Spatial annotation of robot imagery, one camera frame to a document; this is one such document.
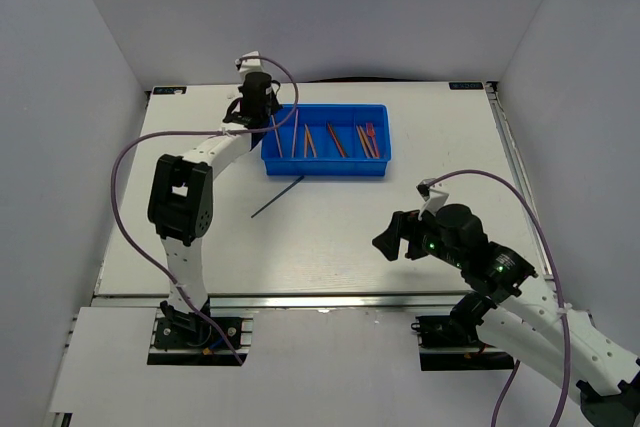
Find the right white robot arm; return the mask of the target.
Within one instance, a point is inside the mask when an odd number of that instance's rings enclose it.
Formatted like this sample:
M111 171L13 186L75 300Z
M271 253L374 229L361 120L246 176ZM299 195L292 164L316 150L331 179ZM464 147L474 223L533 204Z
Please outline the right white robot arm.
M481 220L462 204L434 213L397 211L372 244L389 261L435 257L459 269L471 291L450 312L461 344L507 352L559 387L569 388L593 426L639 423L639 358L599 332L588 314L558 304L559 296L514 250L488 239Z

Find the dark blue plastic knife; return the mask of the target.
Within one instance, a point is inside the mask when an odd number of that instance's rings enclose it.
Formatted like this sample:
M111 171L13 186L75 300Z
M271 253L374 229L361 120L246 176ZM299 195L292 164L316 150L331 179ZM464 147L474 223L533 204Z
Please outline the dark blue plastic knife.
M336 149L338 150L338 152L340 153L341 156L343 156L343 147L340 143L340 140L338 138L338 136L336 135L336 132L333 128L333 126L331 125L331 123L327 122L327 130L336 146Z

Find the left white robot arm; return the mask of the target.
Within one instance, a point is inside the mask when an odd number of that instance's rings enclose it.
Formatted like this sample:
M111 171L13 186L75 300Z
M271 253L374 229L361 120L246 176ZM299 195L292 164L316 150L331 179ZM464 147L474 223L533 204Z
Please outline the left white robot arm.
M246 74L223 125L247 133L207 139L181 156L165 154L157 161L147 215L161 239L167 269L177 281L161 311L188 345L202 345L211 334L211 321L198 312L209 313L202 238L214 218L214 180L264 137L261 130L281 109L274 92L277 84L265 72Z

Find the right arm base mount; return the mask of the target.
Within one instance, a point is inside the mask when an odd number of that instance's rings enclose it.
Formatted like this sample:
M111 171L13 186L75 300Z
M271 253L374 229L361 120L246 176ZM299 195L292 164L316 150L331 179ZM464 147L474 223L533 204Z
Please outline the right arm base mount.
M505 352L479 341L449 316L419 316L411 323L424 372L507 371L515 366Z

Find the red-orange plastic knife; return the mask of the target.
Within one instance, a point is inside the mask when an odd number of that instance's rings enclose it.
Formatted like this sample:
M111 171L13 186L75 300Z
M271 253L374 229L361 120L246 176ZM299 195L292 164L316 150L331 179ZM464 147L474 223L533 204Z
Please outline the red-orange plastic knife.
M327 130L336 146L337 151L339 152L341 158L348 158L348 154L346 153L333 125L327 122Z

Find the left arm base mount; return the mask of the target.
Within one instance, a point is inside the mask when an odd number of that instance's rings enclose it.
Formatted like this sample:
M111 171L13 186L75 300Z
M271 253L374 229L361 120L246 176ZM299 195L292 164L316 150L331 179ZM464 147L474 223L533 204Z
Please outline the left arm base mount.
M244 361L251 346L253 319L217 317L217 324ZM147 364L151 366L239 367L222 336L209 324L200 333L174 326L162 314L156 315Z

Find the red-orange plastic fork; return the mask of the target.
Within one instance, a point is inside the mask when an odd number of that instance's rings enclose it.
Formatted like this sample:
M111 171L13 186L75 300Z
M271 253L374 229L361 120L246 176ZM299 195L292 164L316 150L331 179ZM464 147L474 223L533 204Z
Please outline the red-orange plastic fork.
M376 140L376 132L375 132L375 128L374 128L374 126L373 126L373 124L371 122L366 124L366 133L367 133L367 136L369 138L370 145L371 145L372 156L374 158L379 158L380 154L379 154L379 149L378 149L377 140Z

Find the orange chopstick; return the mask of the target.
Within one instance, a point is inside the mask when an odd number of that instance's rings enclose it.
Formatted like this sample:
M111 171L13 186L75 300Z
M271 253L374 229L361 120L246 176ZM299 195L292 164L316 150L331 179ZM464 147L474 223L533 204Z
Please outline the orange chopstick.
M297 145L297 131L298 131L298 123L299 123L299 110L296 108L293 131L292 131L292 144L291 144L291 158L295 158L296 156L296 145Z
M273 132L274 132L274 137L275 137L275 141L276 141L278 155L279 155L279 158L283 158L283 149L282 149L279 130L277 128L277 119L275 118L275 115L271 116L271 121L272 121L273 128L274 128Z

